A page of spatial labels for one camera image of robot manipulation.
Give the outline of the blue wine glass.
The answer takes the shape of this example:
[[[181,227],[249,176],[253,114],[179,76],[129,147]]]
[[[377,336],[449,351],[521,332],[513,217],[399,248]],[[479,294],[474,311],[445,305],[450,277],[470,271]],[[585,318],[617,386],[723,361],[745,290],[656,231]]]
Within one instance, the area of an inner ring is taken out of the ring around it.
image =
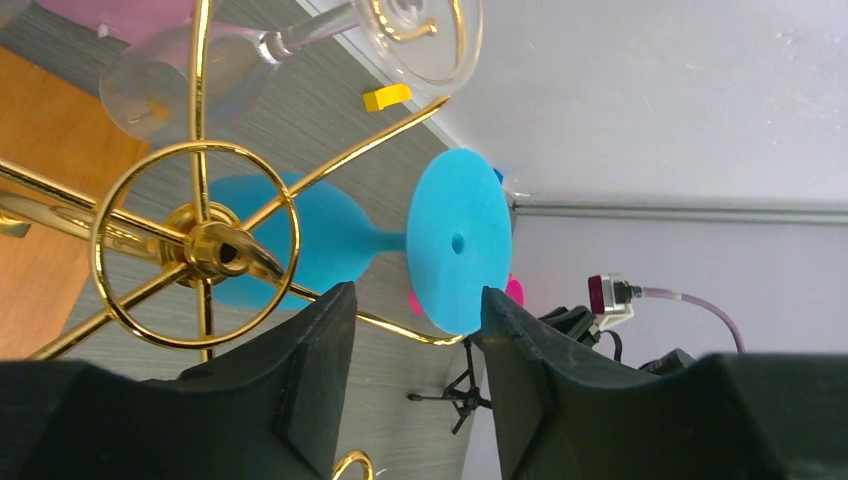
[[[512,254],[505,194],[478,153],[452,149],[422,173],[401,232],[377,228],[348,194],[320,181],[295,199],[301,249],[296,284],[322,294],[354,282],[379,255],[404,254],[420,307],[440,330],[469,335],[481,325],[486,287],[504,289]]]

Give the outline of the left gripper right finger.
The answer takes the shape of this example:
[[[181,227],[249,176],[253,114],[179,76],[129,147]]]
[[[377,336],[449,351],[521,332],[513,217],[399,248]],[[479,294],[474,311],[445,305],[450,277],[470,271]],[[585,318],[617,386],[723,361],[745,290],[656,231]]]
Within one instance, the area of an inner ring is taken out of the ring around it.
[[[711,354],[667,376],[611,360],[482,292],[506,479],[843,479],[847,359]]]

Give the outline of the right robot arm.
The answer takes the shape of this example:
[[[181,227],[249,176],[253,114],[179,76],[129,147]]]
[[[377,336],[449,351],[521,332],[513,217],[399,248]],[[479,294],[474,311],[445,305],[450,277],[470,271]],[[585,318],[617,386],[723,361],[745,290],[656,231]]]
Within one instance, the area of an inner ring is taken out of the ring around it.
[[[608,335],[614,344],[613,359],[616,362],[622,362],[621,336],[611,330],[601,331],[596,325],[596,316],[587,307],[578,306],[568,309],[560,306],[540,316],[538,320],[590,349],[597,345],[604,335]],[[665,376],[681,371],[694,362],[695,359],[683,350],[674,349],[659,359],[643,364],[639,370]]]

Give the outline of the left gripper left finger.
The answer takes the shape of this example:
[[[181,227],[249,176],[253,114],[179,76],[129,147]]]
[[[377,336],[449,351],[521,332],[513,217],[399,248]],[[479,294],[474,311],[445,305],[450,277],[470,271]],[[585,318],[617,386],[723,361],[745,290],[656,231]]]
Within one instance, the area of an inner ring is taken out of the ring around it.
[[[327,479],[355,336],[340,283],[174,380],[80,361],[1,365],[5,479]]]

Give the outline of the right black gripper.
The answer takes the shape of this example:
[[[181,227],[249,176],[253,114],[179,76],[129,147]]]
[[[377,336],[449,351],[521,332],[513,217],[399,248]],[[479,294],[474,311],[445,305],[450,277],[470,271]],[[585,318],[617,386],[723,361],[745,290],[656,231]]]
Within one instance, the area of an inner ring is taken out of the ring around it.
[[[622,360],[623,342],[620,335],[611,330],[601,331],[596,325],[595,314],[585,306],[571,310],[564,306],[557,307],[539,320],[590,349],[600,342],[603,335],[609,335],[614,343],[613,359]]]

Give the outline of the pink wine glass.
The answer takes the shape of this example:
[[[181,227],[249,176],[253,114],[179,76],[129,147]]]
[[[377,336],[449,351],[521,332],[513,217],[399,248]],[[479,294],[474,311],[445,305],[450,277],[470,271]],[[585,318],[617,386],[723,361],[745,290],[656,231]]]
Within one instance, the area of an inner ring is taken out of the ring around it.
[[[521,282],[515,278],[512,274],[509,275],[508,281],[506,284],[505,293],[519,306],[523,306],[525,302],[525,292],[523,285]],[[413,292],[409,293],[408,296],[409,306],[413,313],[416,315],[423,316],[425,314],[422,309],[420,303],[418,302],[417,297]]]

